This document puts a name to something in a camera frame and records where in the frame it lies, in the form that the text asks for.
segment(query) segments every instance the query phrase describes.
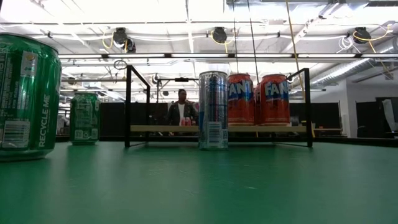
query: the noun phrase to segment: green soda can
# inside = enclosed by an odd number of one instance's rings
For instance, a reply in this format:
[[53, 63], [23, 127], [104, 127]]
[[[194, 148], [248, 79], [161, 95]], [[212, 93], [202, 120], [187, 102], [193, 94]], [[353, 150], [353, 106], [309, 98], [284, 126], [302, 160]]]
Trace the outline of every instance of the green soda can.
[[70, 104], [70, 141], [74, 145], [95, 144], [100, 128], [100, 100], [95, 93], [76, 93]]
[[38, 159], [54, 149], [61, 69], [53, 47], [0, 34], [0, 161]]

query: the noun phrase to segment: black jacket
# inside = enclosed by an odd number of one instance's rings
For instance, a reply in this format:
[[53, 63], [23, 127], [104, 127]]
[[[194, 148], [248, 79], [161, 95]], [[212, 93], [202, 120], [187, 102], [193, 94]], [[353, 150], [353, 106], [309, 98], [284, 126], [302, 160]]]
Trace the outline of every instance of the black jacket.
[[[197, 120], [197, 117], [198, 117], [197, 112], [195, 111], [195, 109], [191, 103], [185, 103], [184, 117], [185, 118], [192, 117], [194, 121]], [[174, 125], [174, 126], [180, 125], [180, 110], [178, 109], [178, 102], [173, 103], [170, 106], [169, 112], [167, 113], [166, 122], [167, 122], [167, 125], [170, 125], [170, 124]]]

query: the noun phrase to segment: black metal rack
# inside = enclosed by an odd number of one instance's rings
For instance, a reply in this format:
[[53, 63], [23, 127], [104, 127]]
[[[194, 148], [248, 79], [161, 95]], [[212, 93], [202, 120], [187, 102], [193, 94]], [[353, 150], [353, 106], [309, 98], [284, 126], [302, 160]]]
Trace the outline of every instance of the black metal rack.
[[[132, 65], [127, 66], [127, 77], [126, 77], [126, 101], [125, 101], [125, 107], [124, 107], [124, 112], [125, 112], [125, 133], [124, 133], [124, 146], [125, 147], [131, 147], [131, 146], [136, 146], [140, 144], [145, 144], [149, 141], [157, 141], [157, 142], [162, 142], [162, 141], [184, 141], [184, 142], [192, 142], [192, 141], [197, 141], [197, 138], [187, 138], [187, 137], [158, 137], [158, 136], [149, 136], [149, 132], [145, 133], [144, 137], [130, 137], [130, 127], [131, 127], [131, 117], [130, 117], [130, 111], [131, 111], [131, 75], [132, 72], [140, 79], [140, 81], [145, 84], [146, 89], [144, 90], [146, 93], [146, 109], [145, 109], [145, 116], [146, 116], [146, 125], [149, 125], [149, 110], [150, 110], [150, 85], [148, 82], [145, 80], [145, 78], [134, 68]], [[310, 69], [309, 68], [303, 68], [299, 70], [298, 72], [290, 75], [287, 77], [288, 80], [293, 79], [293, 77], [298, 76], [299, 74], [304, 73], [304, 87], [305, 87], [305, 112], [306, 112], [306, 134], [307, 137], [304, 138], [230, 138], [229, 140], [231, 142], [277, 142], [277, 141], [283, 141], [283, 142], [289, 142], [289, 141], [295, 141], [295, 142], [300, 142], [300, 141], [305, 141], [307, 142], [307, 147], [312, 147], [313, 144], [313, 137], [312, 137], [312, 116], [311, 116], [311, 93], [310, 93]], [[158, 79], [160, 80], [165, 80], [165, 81], [177, 81], [177, 82], [187, 82], [190, 80], [196, 81], [197, 79], [184, 79], [184, 80], [178, 80], [178, 79]], [[157, 82], [157, 102], [159, 100], [159, 82]], [[141, 141], [140, 143], [136, 144], [130, 144], [131, 140], [133, 141]]]

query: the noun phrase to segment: yellow cable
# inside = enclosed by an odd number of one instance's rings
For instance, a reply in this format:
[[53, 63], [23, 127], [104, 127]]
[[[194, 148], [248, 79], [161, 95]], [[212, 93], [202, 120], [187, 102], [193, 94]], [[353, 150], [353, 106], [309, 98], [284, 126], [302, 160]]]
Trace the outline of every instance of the yellow cable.
[[[369, 41], [369, 45], [371, 46], [373, 52], [376, 54], [377, 52], [376, 52], [376, 50], [374, 49], [373, 44], [372, 44], [371, 41]], [[386, 65], [385, 65], [383, 62], [381, 62], [381, 64], [382, 64], [382, 66], [384, 67], [384, 70], [385, 70], [389, 75], [393, 76], [392, 73], [391, 73], [391, 72], [388, 70], [388, 68], [386, 67]]]
[[[286, 2], [287, 17], [289, 18], [290, 35], [292, 36], [294, 59], [296, 61], [297, 71], [299, 71], [300, 70], [299, 60], [297, 59], [296, 43], [294, 42], [292, 20], [290, 19], [289, 0], [285, 0], [285, 2]], [[298, 80], [300, 80], [300, 86], [301, 86], [301, 90], [302, 90], [302, 95], [303, 95], [304, 102], [305, 102], [305, 91], [304, 91], [303, 80], [301, 79], [301, 74], [298, 75]], [[312, 128], [312, 123], [311, 123], [311, 132], [312, 132], [312, 137], [315, 138], [315, 133], [313, 132], [313, 128]]]
[[385, 38], [385, 37], [386, 37], [386, 35], [388, 34], [389, 29], [390, 29], [390, 26], [387, 26], [386, 33], [385, 33], [383, 36], [378, 37], [378, 38], [375, 38], [375, 39], [364, 39], [364, 38], [357, 37], [357, 36], [355, 36], [355, 34], [357, 33], [356, 31], [353, 33], [353, 36], [354, 36], [355, 38], [357, 38], [358, 40], [363, 40], [363, 41], [380, 40], [381, 38]]
[[230, 44], [230, 43], [232, 43], [232, 41], [234, 41], [235, 34], [234, 34], [234, 36], [232, 37], [232, 39], [231, 39], [228, 43], [223, 43], [223, 44], [221, 44], [221, 43], [217, 42], [217, 41], [213, 38], [213, 33], [214, 33], [214, 31], [211, 31], [210, 37], [211, 37], [211, 39], [214, 41], [214, 43], [220, 44], [220, 45], [224, 45], [224, 46], [225, 46], [225, 53], [228, 53], [227, 45]]
[[112, 32], [112, 40], [111, 40], [111, 45], [110, 45], [110, 46], [107, 46], [107, 45], [105, 44], [105, 39], [104, 39], [105, 33], [104, 33], [104, 35], [103, 35], [103, 37], [102, 37], [102, 44], [103, 44], [104, 47], [106, 47], [107, 49], [110, 49], [110, 48], [112, 47], [112, 45], [113, 45], [113, 34], [114, 34], [114, 32]]

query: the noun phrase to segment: fanta logo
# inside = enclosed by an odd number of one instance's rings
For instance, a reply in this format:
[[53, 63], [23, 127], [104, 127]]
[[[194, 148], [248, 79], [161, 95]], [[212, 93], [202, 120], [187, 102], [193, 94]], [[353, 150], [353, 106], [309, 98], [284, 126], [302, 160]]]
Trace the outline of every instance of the fanta logo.
[[266, 83], [266, 98], [282, 98], [289, 99], [289, 89], [287, 81], [281, 83]]
[[228, 100], [245, 99], [246, 101], [253, 98], [253, 82], [242, 80], [239, 83], [230, 83], [228, 85]]

